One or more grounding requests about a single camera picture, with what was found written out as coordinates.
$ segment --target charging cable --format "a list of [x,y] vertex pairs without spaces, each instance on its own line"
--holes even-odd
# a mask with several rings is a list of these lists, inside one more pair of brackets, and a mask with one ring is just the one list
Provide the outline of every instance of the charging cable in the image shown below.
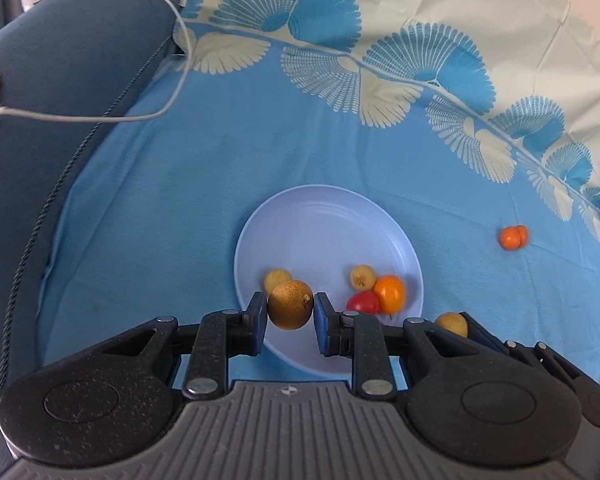
[[[171,3],[170,0],[162,0],[164,1],[169,8],[176,15],[176,20],[182,30],[186,30],[187,25],[182,19],[178,9],[175,5]],[[182,75],[178,80],[178,84],[176,88],[173,90],[173,94],[166,102],[166,104],[157,112],[147,115],[137,115],[137,116],[129,116],[129,117],[81,117],[81,116],[71,116],[71,115],[53,115],[53,114],[43,114],[40,112],[31,112],[29,110],[19,110],[18,108],[9,108],[7,106],[0,105],[0,115],[10,115],[15,117],[24,117],[26,119],[35,119],[38,121],[53,121],[56,123],[131,123],[135,121],[148,121],[149,119],[155,119],[156,117],[161,116],[165,113],[173,104],[173,102],[177,99],[182,86],[184,85],[184,80],[187,77],[187,70],[191,66],[191,60],[193,57],[193,45],[191,44],[191,40],[189,38],[189,34],[184,34],[184,40],[187,44],[187,61],[182,71]]]

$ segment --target plate rim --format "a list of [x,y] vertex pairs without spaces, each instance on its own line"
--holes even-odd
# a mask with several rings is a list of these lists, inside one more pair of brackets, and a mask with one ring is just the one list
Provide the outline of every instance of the plate rim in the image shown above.
[[[238,236],[238,241],[235,245],[235,250],[234,250],[234,290],[235,290],[235,295],[236,298],[238,299],[238,304],[240,305],[240,308],[242,309],[242,311],[244,312],[247,309],[248,305],[243,305],[242,304],[242,298],[240,297],[240,293],[238,292],[238,273],[237,273],[237,260],[238,260],[238,252],[240,251],[240,246],[242,245],[242,238],[244,237],[244,233],[247,231],[249,225],[251,225],[251,221],[253,221],[253,219],[256,217],[256,215],[260,212],[261,209],[263,209],[265,206],[267,206],[269,204],[269,202],[272,202],[272,200],[276,199],[277,197],[284,195],[286,193],[290,193],[293,191],[297,191],[299,189],[305,189],[308,187],[312,187],[312,188],[325,188],[325,189],[334,189],[337,191],[342,191],[345,193],[349,193],[352,195],[355,195],[358,198],[361,198],[362,200],[364,200],[365,202],[369,202],[371,205],[377,207],[388,219],[389,222],[392,222],[395,227],[397,227],[400,232],[404,235],[405,240],[407,240],[407,243],[409,244],[409,247],[411,248],[411,250],[413,251],[413,254],[415,256],[416,259],[416,265],[418,267],[418,273],[417,273],[417,278],[419,278],[419,283],[421,283],[420,286],[420,297],[421,297],[421,302],[422,304],[420,305],[420,314],[422,314],[422,308],[424,307],[424,278],[422,276],[422,268],[420,267],[420,259],[418,258],[418,254],[416,253],[415,249],[413,248],[413,244],[411,243],[411,240],[409,240],[409,237],[407,236],[407,233],[404,232],[403,228],[400,227],[400,224],[398,224],[397,221],[395,221],[394,217],[392,217],[387,211],[384,210],[384,208],[382,208],[381,206],[379,206],[377,203],[375,203],[373,200],[367,198],[364,195],[361,195],[360,193],[357,193],[355,191],[352,191],[350,189],[346,189],[344,187],[339,187],[339,186],[332,186],[331,184],[302,184],[300,186],[293,186],[293,187],[288,187],[286,189],[283,189],[282,191],[277,192],[276,194],[270,196],[269,198],[267,198],[264,202],[262,202],[254,211],[253,213],[251,213],[251,215],[249,216],[249,219],[244,223],[244,226],[242,227],[242,230],[240,231],[240,236]],[[268,341],[267,341],[267,335],[265,333],[265,337],[264,337],[264,345],[279,359],[281,359],[282,361],[284,361],[286,364],[293,366],[294,368],[297,368],[298,370],[303,371],[304,373],[307,374],[311,374],[314,376],[322,376],[322,377],[327,377],[327,378],[342,378],[341,374],[337,374],[337,373],[329,373],[329,372],[317,372],[316,370],[310,369],[305,367],[304,365],[298,364],[298,362],[291,362],[284,354],[282,354],[277,348],[273,347]]]

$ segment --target orange tomato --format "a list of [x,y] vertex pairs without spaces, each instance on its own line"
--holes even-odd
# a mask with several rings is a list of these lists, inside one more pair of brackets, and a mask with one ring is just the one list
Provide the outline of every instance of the orange tomato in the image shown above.
[[395,314],[404,305],[407,291],[398,276],[381,276],[374,285],[374,294],[380,303],[380,314]]
[[516,231],[520,234],[520,247],[524,247],[529,241],[529,229],[523,225],[516,225]]
[[520,232],[515,227],[505,227],[500,231],[498,241],[504,250],[515,251],[522,243]]

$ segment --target cherry tomato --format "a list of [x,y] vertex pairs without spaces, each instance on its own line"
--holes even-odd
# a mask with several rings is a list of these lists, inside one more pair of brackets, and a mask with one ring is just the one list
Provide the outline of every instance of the cherry tomato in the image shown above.
[[516,231],[520,234],[520,247],[524,247],[529,241],[529,229],[523,225],[516,225]]
[[407,291],[398,276],[381,276],[374,285],[374,294],[380,303],[380,314],[395,314],[404,305]]
[[357,292],[347,301],[347,310],[357,310],[375,316],[380,308],[378,297],[370,290]]
[[515,251],[522,243],[520,233],[515,227],[505,227],[502,231],[500,231],[498,240],[500,241],[502,248],[507,251]]

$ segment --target plate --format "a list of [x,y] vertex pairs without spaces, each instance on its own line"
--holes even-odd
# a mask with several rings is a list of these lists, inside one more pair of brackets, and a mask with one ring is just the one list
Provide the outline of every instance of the plate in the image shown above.
[[[336,310],[344,310],[355,293],[350,270],[372,266],[378,276],[396,274],[407,286],[405,307],[379,316],[385,324],[402,326],[422,313],[420,264],[400,226],[381,207],[347,189],[299,186],[263,202],[242,229],[234,257],[234,281],[243,310],[262,280],[275,268],[291,272],[311,290],[325,292]],[[267,323],[265,345],[288,364],[305,372],[344,378],[351,360],[324,357],[318,351],[313,319],[298,330]]]

